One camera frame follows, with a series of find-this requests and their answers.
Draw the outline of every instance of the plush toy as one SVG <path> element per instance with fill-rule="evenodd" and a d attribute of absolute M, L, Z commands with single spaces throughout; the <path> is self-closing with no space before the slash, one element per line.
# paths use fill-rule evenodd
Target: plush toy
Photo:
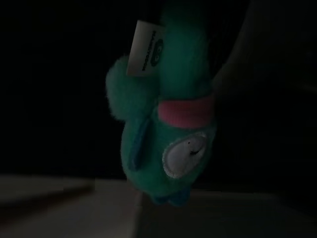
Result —
<path fill-rule="evenodd" d="M 127 76 L 122 57 L 106 77 L 111 113 L 125 122 L 123 170 L 157 204 L 183 205 L 211 157 L 216 123 L 204 11 L 169 4 L 158 71 Z"/>

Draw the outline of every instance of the product tag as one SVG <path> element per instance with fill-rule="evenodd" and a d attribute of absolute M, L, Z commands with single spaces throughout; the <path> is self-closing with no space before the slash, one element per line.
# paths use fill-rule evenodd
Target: product tag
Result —
<path fill-rule="evenodd" d="M 148 76 L 155 72 L 163 50 L 164 27 L 138 21 L 129 56 L 128 76 Z"/>

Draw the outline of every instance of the fuzzy teal fur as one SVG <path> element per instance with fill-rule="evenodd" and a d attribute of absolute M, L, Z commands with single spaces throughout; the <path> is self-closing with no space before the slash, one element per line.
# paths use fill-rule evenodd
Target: fuzzy teal fur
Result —
<path fill-rule="evenodd" d="M 137 188 L 152 197 L 164 197 L 188 188 L 205 168 L 211 157 L 215 122 L 199 129 L 171 127 L 158 119 L 161 100 L 201 98 L 212 92 L 207 59 L 208 39 L 204 9 L 187 3 L 167 5 L 161 24 L 166 27 L 164 50 L 159 71 L 151 77 L 128 77 L 128 57 L 120 58 L 106 77 L 106 91 L 112 115 L 125 121 L 121 142 L 124 172 Z M 138 170 L 129 167 L 130 154 L 139 128 L 149 120 L 139 154 Z M 207 152 L 193 171 L 180 179 L 166 175 L 162 165 L 164 149 L 173 141 L 204 131 L 208 135 Z"/>

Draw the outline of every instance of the pink band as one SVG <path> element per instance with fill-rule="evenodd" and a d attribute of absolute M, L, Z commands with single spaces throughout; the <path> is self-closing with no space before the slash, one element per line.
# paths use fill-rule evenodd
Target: pink band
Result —
<path fill-rule="evenodd" d="M 158 118 L 173 127 L 195 129 L 211 123 L 213 109 L 213 94 L 196 100 L 162 101 Z"/>

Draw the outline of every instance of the white circular patch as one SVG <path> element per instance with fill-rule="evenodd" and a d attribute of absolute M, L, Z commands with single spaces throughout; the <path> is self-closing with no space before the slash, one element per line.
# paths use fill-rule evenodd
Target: white circular patch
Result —
<path fill-rule="evenodd" d="M 171 143 L 163 153 L 165 173 L 179 179 L 192 171 L 204 156 L 207 136 L 203 132 L 195 133 Z"/>

